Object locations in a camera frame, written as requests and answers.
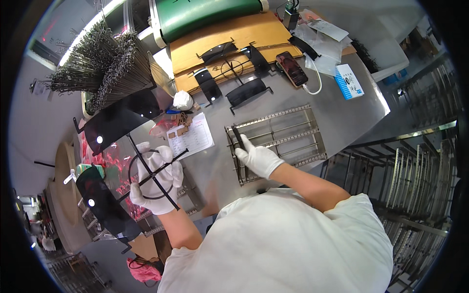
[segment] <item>blue and white box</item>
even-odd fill
[[[348,64],[337,65],[335,67],[335,81],[337,81],[346,100],[365,94]]]

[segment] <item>green roller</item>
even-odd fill
[[[210,24],[268,9],[267,0],[156,0],[154,13],[158,15],[161,36],[155,36],[155,40],[162,47],[158,38],[169,44]]]

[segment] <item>white t-shirt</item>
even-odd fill
[[[381,293],[392,269],[367,195],[321,213],[275,190],[224,207],[198,249],[174,248],[158,292]]]
[[[42,247],[47,251],[55,251],[55,243],[54,240],[50,238],[46,238],[45,236],[42,238]]]

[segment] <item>bundle of wire hooks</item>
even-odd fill
[[[46,77],[53,91],[88,92],[94,111],[153,83],[137,33],[128,30],[114,38],[104,20],[86,32],[57,72]]]

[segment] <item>forearm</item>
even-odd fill
[[[317,176],[283,163],[270,175],[270,179],[283,183],[298,192],[307,202],[321,212],[350,197],[347,191]]]
[[[158,215],[168,234],[169,242],[173,248],[183,246],[188,249],[197,249],[202,243],[202,235],[183,209],[172,210],[163,215]]]

